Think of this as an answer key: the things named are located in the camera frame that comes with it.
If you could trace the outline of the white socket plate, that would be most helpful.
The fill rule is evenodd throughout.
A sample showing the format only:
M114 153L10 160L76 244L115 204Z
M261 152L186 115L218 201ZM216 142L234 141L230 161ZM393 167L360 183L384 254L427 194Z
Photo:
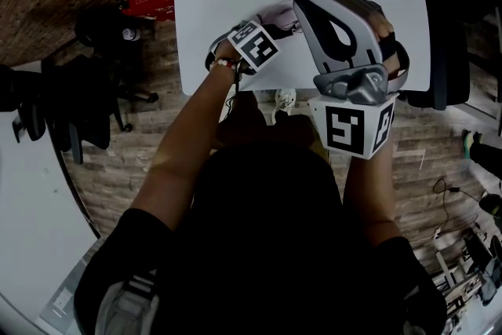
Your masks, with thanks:
M53 302L54 308L66 314L67 306L71 303L73 293L67 288L63 288Z

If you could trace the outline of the person's left forearm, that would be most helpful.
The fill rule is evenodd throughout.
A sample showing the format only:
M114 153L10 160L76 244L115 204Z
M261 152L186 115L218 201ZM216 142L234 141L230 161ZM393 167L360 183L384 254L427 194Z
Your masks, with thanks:
M147 180L168 184L192 182L209 156L220 115L235 73L213 67L163 137Z

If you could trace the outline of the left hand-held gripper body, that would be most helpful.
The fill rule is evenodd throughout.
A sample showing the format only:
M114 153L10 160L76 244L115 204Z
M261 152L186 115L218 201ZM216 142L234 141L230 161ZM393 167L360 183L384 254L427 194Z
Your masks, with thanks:
M255 75L280 53L278 45L263 26L252 20L243 20L211 44L205 61L207 70L215 60L219 44L225 39L239 53L239 70L244 75Z

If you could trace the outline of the person's olive trousers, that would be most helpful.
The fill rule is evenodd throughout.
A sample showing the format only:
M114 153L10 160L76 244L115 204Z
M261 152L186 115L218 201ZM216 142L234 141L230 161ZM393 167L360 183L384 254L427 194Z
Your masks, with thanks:
M228 116L217 127L213 149L265 141L305 147L323 159L328 158L315 125L308 116L293 113L277 116L276 121L268 125L258 108L254 93L236 93Z

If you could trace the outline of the large black office chair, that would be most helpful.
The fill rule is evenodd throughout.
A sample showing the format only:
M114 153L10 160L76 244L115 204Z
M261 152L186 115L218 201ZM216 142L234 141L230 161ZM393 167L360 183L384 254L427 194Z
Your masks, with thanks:
M124 123L118 102L127 100L153 104L157 93L141 89L144 62L140 39L126 41L122 30L140 30L138 21L118 7L101 7L83 12L75 24L75 36L92 49L91 56L78 55L61 66L42 69L44 107L53 124L56 144L70 151L75 163L83 162L83 142L105 150L111 141L110 120L122 133L133 126Z

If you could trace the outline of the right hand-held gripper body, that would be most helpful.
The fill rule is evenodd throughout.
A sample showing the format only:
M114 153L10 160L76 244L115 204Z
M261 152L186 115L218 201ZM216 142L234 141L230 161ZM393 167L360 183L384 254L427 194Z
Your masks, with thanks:
M388 139L398 92L407 81L409 56L390 33L369 21L383 16L368 0L293 0L318 69L319 96L308 105L324 148L371 159Z

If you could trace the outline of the person's left hand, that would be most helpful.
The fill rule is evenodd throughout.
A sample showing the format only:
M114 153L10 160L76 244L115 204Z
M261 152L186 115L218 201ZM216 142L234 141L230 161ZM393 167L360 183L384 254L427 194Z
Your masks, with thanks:
M234 48L229 40L224 39L221 41L214 51L214 59L231 59L234 62L239 62L241 60L240 53Z

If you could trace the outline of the small black office chair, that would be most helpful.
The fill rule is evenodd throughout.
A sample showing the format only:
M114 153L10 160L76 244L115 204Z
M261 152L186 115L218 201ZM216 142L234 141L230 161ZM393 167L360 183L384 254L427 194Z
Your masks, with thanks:
M0 64L0 112L17 112L11 123L16 142L26 133L40 140L46 129L42 110L42 74L16 71Z

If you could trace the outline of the person's right hand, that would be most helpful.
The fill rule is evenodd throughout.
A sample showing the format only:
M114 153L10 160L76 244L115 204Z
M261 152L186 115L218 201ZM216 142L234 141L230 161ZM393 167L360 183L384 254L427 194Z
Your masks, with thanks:
M373 10L367 21L378 42L394 33L394 27L380 11Z

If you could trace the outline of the person's black shirt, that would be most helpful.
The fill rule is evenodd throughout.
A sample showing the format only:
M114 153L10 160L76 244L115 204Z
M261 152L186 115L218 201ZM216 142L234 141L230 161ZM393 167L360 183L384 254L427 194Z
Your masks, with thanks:
M371 246L329 164L288 144L211 156L176 230L126 210L75 293L84 335L109 288L137 275L155 281L152 335L442 335L446 324L409 242Z

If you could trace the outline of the white curved desk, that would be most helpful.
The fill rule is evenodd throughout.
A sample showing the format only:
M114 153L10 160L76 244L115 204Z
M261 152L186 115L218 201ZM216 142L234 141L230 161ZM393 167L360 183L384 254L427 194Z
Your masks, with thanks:
M15 111L0 113L0 330L80 335L74 292L97 240L77 206L49 134L16 142ZM73 293L66 314L53 302Z

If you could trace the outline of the grey desk with white frame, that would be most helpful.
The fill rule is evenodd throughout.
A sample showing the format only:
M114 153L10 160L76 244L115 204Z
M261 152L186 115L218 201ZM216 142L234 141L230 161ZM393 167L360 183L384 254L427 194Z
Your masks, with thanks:
M497 31L498 31L498 46L499 46L499 54L498 54L498 73L497 73L497 101L502 103L502 12L500 11L500 7L497 6L495 8L495 19L497 23Z

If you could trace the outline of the black shoe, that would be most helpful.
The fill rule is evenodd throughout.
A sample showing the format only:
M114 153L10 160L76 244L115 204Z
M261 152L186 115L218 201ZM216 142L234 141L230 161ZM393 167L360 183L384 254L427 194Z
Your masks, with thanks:
M502 220L502 196L487 194L480 199L479 207L498 220Z

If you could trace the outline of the person's right forearm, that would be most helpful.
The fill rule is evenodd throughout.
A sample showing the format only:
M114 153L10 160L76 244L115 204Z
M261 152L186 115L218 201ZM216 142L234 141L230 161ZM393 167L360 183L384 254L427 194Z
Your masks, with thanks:
M362 224L395 219L392 158L393 143L389 139L371 159L351 159L343 204Z

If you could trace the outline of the cluttered equipment rack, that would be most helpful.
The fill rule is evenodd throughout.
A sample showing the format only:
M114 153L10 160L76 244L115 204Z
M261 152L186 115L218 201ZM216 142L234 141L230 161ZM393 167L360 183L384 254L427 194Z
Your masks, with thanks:
M441 271L433 277L446 302L446 324L442 335L461 329L472 300L483 307L502 292L502 242L494 235L488 245L472 228L462 233L465 247L460 259L448 265L440 252L435 254Z

